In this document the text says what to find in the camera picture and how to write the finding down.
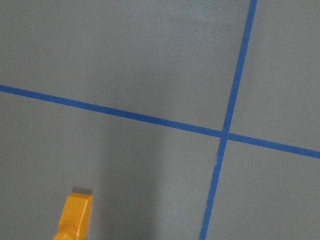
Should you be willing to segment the orange trapezoid block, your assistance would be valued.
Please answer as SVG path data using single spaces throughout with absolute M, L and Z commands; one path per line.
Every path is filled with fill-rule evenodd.
M 93 196 L 72 192 L 65 201 L 53 240 L 85 240 L 88 237 Z

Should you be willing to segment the blue tape line right crosswise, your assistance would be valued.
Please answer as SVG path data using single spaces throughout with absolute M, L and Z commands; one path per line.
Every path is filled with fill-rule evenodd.
M 316 150 L 311 150 L 311 149 L 293 146 L 293 145 L 287 145 L 287 144 L 278 143 L 274 141 L 263 140 L 263 139 L 249 137 L 249 136 L 235 134 L 235 133 L 227 133 L 226 131 L 222 131 L 222 130 L 216 130 L 212 128 L 206 128 L 202 126 L 187 124 L 183 122 L 153 117 L 149 115 L 91 104 L 87 102 L 58 97 L 58 96 L 44 94 L 40 92 L 34 92 L 34 91 L 15 88 L 15 87 L 6 86 L 6 85 L 1 85 L 0 91 L 8 94 L 37 99 L 37 100 L 69 106 L 73 108 L 117 116 L 117 117 L 131 119 L 131 120 L 140 121 L 144 123 L 149 123 L 149 124 L 164 126 L 168 128 L 178 129 L 182 131 L 206 135 L 210 137 L 216 137 L 220 139 L 220 144 L 219 144 L 220 146 L 218 147 L 219 156 L 224 155 L 227 142 L 234 141 L 234 142 L 254 145 L 258 147 L 268 148 L 272 150 L 292 153 L 292 154 L 316 158 L 316 159 L 320 158 L 320 152 Z

